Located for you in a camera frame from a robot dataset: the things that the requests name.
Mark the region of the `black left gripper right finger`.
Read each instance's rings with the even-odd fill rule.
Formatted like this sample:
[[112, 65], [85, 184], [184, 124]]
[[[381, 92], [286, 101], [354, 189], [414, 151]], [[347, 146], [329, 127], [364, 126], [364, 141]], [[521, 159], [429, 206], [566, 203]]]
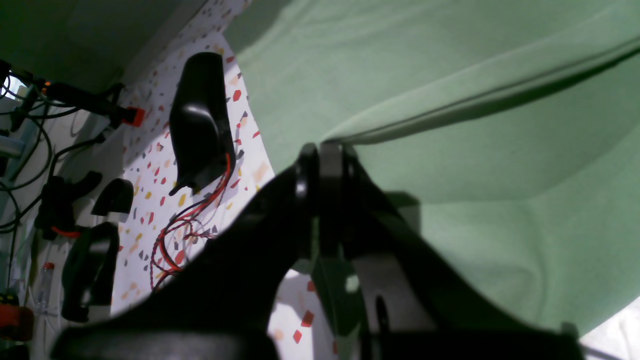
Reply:
[[333, 145], [333, 255], [352, 262], [374, 333], [534, 335], [475, 291], [400, 216], [354, 148]]

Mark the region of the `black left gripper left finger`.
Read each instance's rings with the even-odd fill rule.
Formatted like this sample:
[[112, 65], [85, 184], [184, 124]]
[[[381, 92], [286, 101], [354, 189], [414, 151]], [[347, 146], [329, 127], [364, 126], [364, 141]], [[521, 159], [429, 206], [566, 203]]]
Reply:
[[318, 150], [272, 178], [169, 285], [116, 317], [120, 331], [265, 330], [281, 281], [311, 255]]

